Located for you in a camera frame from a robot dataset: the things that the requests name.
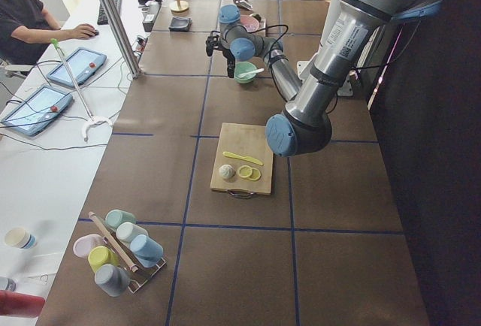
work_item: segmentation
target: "tablet screen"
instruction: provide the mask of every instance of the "tablet screen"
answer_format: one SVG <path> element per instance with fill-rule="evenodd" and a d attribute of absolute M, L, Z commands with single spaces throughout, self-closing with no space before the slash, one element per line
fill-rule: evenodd
<path fill-rule="evenodd" d="M 43 88 L 35 97 L 28 100 L 28 104 L 23 104 L 15 113 L 12 113 L 4 121 L 11 125 L 16 125 L 25 131 L 37 126 L 45 113 L 50 112 L 50 107 L 65 97 L 65 94 L 50 88 Z"/>
<path fill-rule="evenodd" d="M 89 52 L 88 50 L 78 50 L 75 54 L 73 54 L 69 59 L 68 59 L 68 65 L 70 65 L 70 68 L 72 70 L 72 73 L 75 76 L 75 79 L 77 79 L 80 74 L 85 71 L 85 69 L 89 66 L 91 62 L 95 62 L 95 60 L 98 58 L 98 54 Z M 67 70 L 65 69 L 64 66 L 58 68 L 56 71 L 54 71 L 52 76 L 63 80 L 65 82 L 71 82 L 70 77 L 68 76 Z"/>

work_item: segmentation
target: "keyboard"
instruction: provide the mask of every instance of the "keyboard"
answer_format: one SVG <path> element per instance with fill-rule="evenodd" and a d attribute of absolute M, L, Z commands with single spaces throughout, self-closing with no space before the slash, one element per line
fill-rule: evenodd
<path fill-rule="evenodd" d="M 120 12 L 120 7 L 122 5 L 122 0 L 113 0 L 113 3 L 115 4 L 115 7 L 117 8 L 117 11 Z M 100 5 L 98 8 L 98 18 L 97 18 L 97 24 L 108 24 L 108 19 L 107 19 L 107 14 L 105 13 L 104 7 Z"/>

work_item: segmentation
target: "blue joint cap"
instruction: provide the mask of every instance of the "blue joint cap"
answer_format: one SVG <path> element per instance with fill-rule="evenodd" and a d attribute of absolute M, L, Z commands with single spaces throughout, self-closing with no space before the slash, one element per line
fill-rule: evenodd
<path fill-rule="evenodd" d="M 238 61 L 248 61 L 256 54 L 254 43 L 247 38 L 236 38 L 231 42 L 231 53 Z"/>
<path fill-rule="evenodd" d="M 265 125 L 265 137 L 272 152 L 282 157 L 295 155 L 298 140 L 291 122 L 283 114 L 272 116 Z"/>
<path fill-rule="evenodd" d="M 236 5 L 225 5 L 220 8 L 219 23 L 235 23 L 241 18 L 241 13 Z"/>

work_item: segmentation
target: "table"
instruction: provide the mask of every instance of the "table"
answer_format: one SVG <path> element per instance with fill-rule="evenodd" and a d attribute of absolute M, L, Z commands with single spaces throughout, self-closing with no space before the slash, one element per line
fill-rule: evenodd
<path fill-rule="evenodd" d="M 80 46 L 107 55 L 103 68 L 87 81 L 88 86 L 83 87 L 83 95 L 95 115 L 108 116 L 115 120 L 122 108 L 131 79 L 127 77 L 129 70 L 123 65 L 110 26 L 96 25 L 98 5 L 98 0 L 83 0 L 64 27 L 68 29 L 80 23 L 90 23 L 99 30 L 99 36 L 86 41 L 63 41 L 60 46 L 67 55 Z M 137 0 L 123 0 L 121 17 L 131 43 L 135 42 L 138 35 L 146 36 Z M 49 59 L 59 59 L 52 46 L 47 48 L 41 61 Z M 41 70 L 46 74 L 54 66 L 42 65 Z M 40 71 L 33 69 L 16 96 L 25 99 L 42 83 L 44 78 Z M 76 93 L 73 96 L 74 102 L 65 115 L 85 118 L 86 111 L 80 99 Z M 1 117 L 13 108 L 14 104 L 7 106 Z M 45 151 L 7 137 L 0 141 L 2 237 L 10 228 L 22 225 L 38 238 L 38 245 L 30 250 L 13 249 L 3 242 L 0 243 L 0 274 L 17 281 L 18 292 L 47 296 L 104 154 L 112 129 L 107 124 L 90 128 L 89 140 L 84 142 L 80 133 L 84 122 L 83 119 L 60 117 L 32 139 L 2 130 L 2 133 L 43 148 L 90 146 L 84 149 Z M 43 282 L 42 278 L 40 281 L 41 275 L 47 275 L 48 280 Z M 9 326 L 33 323 L 35 320 L 0 316 L 0 324 Z"/>
<path fill-rule="evenodd" d="M 326 0 L 251 1 L 291 26 L 293 67 L 317 51 Z M 283 108 L 268 75 L 242 86 L 220 54 L 205 56 L 226 2 L 189 0 L 188 33 L 167 31 L 163 5 L 38 325 L 427 325 L 363 97 L 340 100 L 323 151 L 274 159 L 271 196 L 210 190 L 222 122 L 264 125 Z M 88 212 L 113 208 L 134 213 L 168 261 L 117 298 L 71 251 L 96 232 Z"/>

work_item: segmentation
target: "wooden cutting board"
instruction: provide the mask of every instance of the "wooden cutting board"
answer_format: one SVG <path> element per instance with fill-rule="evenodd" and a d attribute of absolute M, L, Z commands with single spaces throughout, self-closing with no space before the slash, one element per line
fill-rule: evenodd
<path fill-rule="evenodd" d="M 264 165 L 255 165 L 251 162 L 225 157 L 222 152 L 229 151 L 238 155 L 250 155 L 264 162 Z M 219 144 L 217 145 L 216 159 L 213 163 L 210 188 L 215 191 L 242 191 L 255 192 L 259 195 L 270 195 L 272 188 L 272 164 L 274 154 L 265 140 L 265 126 L 240 125 L 237 123 L 223 123 L 220 130 Z M 237 170 L 242 165 L 249 165 L 261 171 L 261 178 L 250 181 L 240 178 L 236 174 L 224 180 L 219 175 L 219 167 L 231 165 Z"/>

